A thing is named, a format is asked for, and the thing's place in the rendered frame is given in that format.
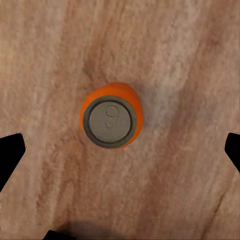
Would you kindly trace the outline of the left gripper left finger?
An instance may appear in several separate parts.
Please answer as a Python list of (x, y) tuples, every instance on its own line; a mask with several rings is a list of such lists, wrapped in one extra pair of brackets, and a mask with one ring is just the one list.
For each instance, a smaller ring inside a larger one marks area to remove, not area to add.
[(26, 151), (21, 133), (0, 138), (0, 192)]

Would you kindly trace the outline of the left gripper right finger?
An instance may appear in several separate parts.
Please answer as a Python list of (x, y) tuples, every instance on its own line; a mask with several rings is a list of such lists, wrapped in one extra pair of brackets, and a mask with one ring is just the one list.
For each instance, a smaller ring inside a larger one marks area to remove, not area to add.
[(240, 172), (240, 135), (229, 133), (225, 142), (224, 150)]

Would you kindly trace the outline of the can of soda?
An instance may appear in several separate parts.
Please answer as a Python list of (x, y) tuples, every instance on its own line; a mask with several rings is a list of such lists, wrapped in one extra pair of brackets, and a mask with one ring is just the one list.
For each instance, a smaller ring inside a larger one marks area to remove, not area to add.
[(122, 82), (114, 82), (85, 99), (79, 120), (83, 133), (96, 146), (120, 149), (140, 134), (143, 112), (134, 90)]

